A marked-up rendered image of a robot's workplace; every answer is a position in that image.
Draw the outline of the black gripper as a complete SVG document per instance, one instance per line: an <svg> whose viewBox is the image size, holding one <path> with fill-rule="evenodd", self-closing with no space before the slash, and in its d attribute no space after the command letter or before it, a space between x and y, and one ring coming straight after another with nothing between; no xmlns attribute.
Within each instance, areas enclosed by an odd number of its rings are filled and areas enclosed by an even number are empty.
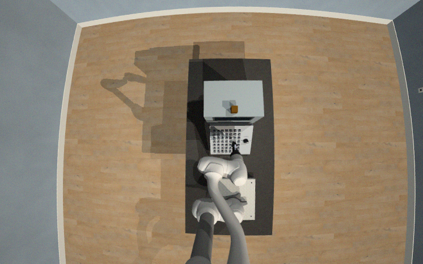
<svg viewBox="0 0 423 264"><path fill-rule="evenodd" d="M233 155L233 154L240 154L240 152L238 152L238 149L236 148L236 146L237 146L237 144L236 144L236 142L235 142L235 140L234 139L232 139L231 140L231 143L232 143L232 153L230 154L230 157ZM241 154L240 154L241 155Z"/></svg>

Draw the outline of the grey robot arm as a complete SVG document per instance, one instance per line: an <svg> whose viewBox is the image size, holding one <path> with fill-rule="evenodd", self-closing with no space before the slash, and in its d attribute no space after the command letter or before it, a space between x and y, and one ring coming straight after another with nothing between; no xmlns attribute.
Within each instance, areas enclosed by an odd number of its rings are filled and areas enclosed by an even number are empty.
<svg viewBox="0 0 423 264"><path fill-rule="evenodd" d="M191 257L185 264L211 264L213 231L217 221L226 223L231 236L227 264L250 264L246 238L240 224L244 219L243 206L248 203L241 200L240 193L224 197L218 188L222 177L231 180L235 186L246 183L247 168L243 157L240 154L233 154L230 160L202 157L197 169L207 179L211 198L200 198L193 202L192 214L199 223Z"/></svg>

